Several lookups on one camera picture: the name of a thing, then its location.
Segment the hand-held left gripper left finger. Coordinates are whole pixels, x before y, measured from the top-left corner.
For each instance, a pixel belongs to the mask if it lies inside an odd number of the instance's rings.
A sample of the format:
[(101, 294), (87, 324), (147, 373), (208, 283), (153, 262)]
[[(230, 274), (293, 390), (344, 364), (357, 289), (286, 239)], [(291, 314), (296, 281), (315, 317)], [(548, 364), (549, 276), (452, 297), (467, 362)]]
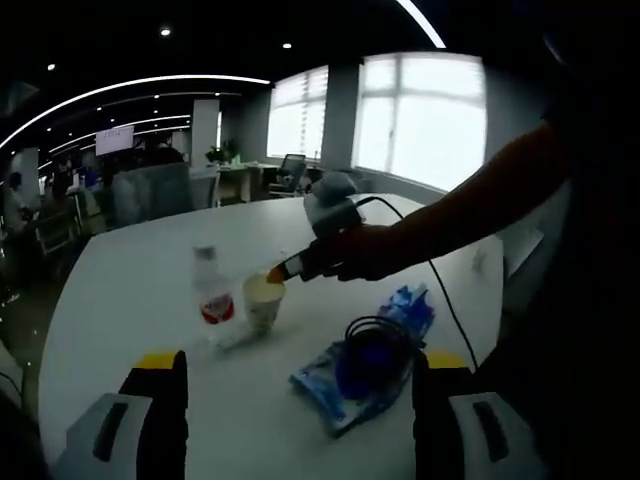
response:
[(67, 430), (55, 479), (183, 479), (189, 436), (184, 351), (152, 353), (116, 393), (97, 399)]

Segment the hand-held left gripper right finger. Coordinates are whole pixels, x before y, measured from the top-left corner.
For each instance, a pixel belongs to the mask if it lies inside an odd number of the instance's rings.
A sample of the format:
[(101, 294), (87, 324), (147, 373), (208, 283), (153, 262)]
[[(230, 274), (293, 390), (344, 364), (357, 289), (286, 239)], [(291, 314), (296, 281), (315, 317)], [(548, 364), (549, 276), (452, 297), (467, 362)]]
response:
[(433, 368), (422, 351), (414, 356), (418, 479), (546, 479), (532, 429), (495, 392), (470, 389), (465, 367)]

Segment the person's right hand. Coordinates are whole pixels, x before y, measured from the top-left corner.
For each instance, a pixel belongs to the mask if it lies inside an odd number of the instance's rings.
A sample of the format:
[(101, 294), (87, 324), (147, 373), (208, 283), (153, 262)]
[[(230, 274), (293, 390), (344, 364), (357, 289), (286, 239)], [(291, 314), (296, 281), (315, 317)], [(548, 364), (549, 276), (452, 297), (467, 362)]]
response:
[(334, 237), (327, 246), (322, 275), (340, 281), (378, 281), (404, 270), (411, 258), (394, 226), (360, 225)]

